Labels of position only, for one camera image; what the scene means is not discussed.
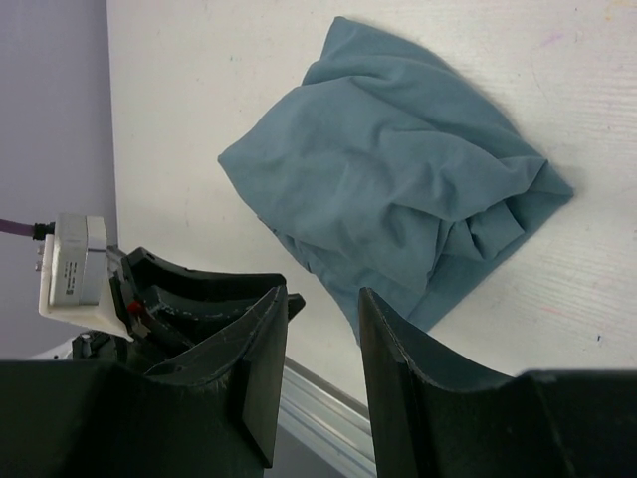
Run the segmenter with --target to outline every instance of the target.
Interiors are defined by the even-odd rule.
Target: purple wall
[[[106,0],[0,1],[0,217],[103,215],[114,239]],[[0,234],[0,358],[75,328],[38,315],[36,244]]]

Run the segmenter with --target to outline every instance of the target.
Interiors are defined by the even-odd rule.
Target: crumpled fabric
[[[427,331],[572,195],[442,60],[340,17],[219,162],[356,335],[360,288]]]

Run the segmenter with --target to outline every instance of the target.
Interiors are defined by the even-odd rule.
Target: black connector
[[[33,238],[34,241],[44,241],[47,234],[54,234],[56,232],[56,223],[50,222],[49,224],[36,223],[33,225]]]

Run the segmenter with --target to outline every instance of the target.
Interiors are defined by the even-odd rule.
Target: white table
[[[110,0],[120,245],[143,245],[191,268],[285,274],[290,290],[308,301],[291,324],[288,356],[365,402],[349,324],[217,164],[221,151],[299,84],[332,18],[344,15],[440,55],[499,104],[576,189],[432,336],[507,373],[635,367],[636,6]]]

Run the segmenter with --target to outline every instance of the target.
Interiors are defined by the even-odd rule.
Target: cable
[[[0,219],[0,232],[6,232],[8,234],[15,234],[17,236],[26,236],[32,238],[34,241],[44,241],[47,234],[53,234],[56,230],[56,223],[51,222],[49,224],[23,224],[21,222],[7,221],[6,219]]]

